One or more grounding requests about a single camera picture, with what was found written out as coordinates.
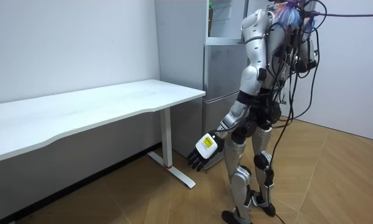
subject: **white desk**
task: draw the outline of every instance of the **white desk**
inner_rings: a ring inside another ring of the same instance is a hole
[[[204,91],[145,80],[2,103],[0,161],[75,133],[160,110],[164,159],[154,152],[149,156],[192,188],[193,180],[172,166],[169,107],[204,95]]]

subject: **humanoid robot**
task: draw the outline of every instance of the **humanoid robot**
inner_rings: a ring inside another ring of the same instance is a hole
[[[295,4],[300,6],[305,3],[300,2]],[[250,206],[262,208],[271,217],[276,215],[270,195],[274,176],[272,157],[266,149],[272,124],[281,116],[280,105],[275,99],[277,90],[284,87],[290,70],[307,72],[316,66],[313,44],[305,35],[307,33],[300,30],[301,26],[279,23],[279,15],[275,14],[275,7],[259,9],[242,21],[250,64],[242,73],[237,100],[219,127],[205,134],[187,158],[192,168],[200,171],[210,158],[224,150],[235,203],[233,212],[222,213],[222,218],[229,224],[251,224]],[[250,189],[251,171],[240,165],[246,140],[250,137],[260,186],[257,192]]]

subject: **white wall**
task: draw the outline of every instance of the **white wall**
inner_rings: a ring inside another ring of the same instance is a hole
[[[148,78],[153,0],[0,0],[0,102]]]
[[[0,103],[149,78],[154,0],[0,0]],[[148,113],[1,161],[0,219],[158,142]]]
[[[373,13],[373,0],[323,2],[330,13]],[[323,12],[319,6],[316,10]],[[313,105],[301,119],[373,139],[373,18],[328,17],[319,37]],[[311,78],[298,81],[296,114],[309,103]]]

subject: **desk foot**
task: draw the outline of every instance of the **desk foot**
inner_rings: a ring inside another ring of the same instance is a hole
[[[163,164],[163,158],[161,158],[159,155],[157,155],[155,152],[149,152],[148,156],[150,156],[152,159],[157,161],[159,164],[161,164],[164,168],[166,168],[170,173],[174,174],[180,181],[182,181],[187,187],[192,189],[196,183],[188,178],[187,175],[183,174],[181,171],[179,171],[177,168],[174,166],[171,166],[170,168],[167,168]]]

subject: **wooden floor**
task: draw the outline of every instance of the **wooden floor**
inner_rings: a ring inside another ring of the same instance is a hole
[[[249,141],[242,164],[254,170],[252,161]],[[145,156],[17,223],[223,223],[221,212],[233,208],[224,161],[198,173],[174,153],[174,164],[196,182],[192,190]],[[274,170],[273,204],[286,224],[373,223],[373,141],[295,121]],[[254,224],[280,223],[257,208],[251,216]]]

